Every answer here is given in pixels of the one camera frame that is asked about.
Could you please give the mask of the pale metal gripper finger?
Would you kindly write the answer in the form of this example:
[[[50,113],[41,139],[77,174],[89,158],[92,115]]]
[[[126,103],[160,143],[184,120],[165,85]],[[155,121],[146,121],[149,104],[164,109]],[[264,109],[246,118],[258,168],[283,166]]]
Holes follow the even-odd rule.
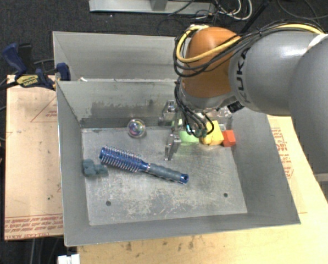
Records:
[[[178,134],[170,134],[166,140],[164,159],[166,161],[172,160],[178,148],[181,145],[181,139]]]
[[[158,119],[159,126],[171,126],[177,115],[175,100],[167,100],[162,110],[162,115]]]

